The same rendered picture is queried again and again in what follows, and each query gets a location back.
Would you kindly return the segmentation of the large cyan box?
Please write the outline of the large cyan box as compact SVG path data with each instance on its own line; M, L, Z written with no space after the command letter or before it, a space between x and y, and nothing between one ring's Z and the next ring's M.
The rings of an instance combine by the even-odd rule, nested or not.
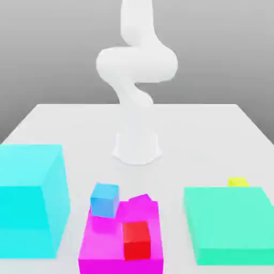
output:
M55 258L70 214L59 144L0 145L0 258Z

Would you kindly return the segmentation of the small red cube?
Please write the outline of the small red cube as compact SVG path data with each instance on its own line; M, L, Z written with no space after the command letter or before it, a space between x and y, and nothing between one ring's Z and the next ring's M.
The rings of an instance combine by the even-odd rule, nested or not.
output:
M124 258L126 261L146 260L151 257L151 237L148 222L122 223Z

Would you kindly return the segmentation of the large magenta box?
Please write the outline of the large magenta box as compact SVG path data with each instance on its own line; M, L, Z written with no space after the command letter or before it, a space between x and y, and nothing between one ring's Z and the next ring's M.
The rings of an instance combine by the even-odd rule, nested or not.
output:
M124 258L122 223L148 222L151 257L126 261ZM163 274L163 248L158 203L133 207L121 201L115 218L88 214L79 253L80 274Z

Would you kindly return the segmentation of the small blue cube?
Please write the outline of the small blue cube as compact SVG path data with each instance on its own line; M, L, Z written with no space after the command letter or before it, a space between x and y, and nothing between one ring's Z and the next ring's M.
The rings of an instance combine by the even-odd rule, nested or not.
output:
M93 216L115 218L119 206L119 186L97 182L90 197Z

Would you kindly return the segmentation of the small yellow cube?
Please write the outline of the small yellow cube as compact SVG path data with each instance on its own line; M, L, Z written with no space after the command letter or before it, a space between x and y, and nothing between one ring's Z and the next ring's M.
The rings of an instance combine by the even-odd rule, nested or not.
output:
M229 187L249 187L249 183L244 177L229 177Z

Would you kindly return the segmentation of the large mint green box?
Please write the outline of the large mint green box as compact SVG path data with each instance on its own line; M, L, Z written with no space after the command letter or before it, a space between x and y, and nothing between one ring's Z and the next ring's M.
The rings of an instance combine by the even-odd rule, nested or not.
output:
M185 187L197 265L274 265L274 205L260 187Z

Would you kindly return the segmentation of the small magenta cube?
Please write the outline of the small magenta cube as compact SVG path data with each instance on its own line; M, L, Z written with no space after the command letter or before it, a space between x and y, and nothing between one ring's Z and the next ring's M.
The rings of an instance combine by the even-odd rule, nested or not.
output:
M133 207L146 207L151 204L152 199L150 198L148 194L142 194L142 195L130 198L128 202Z

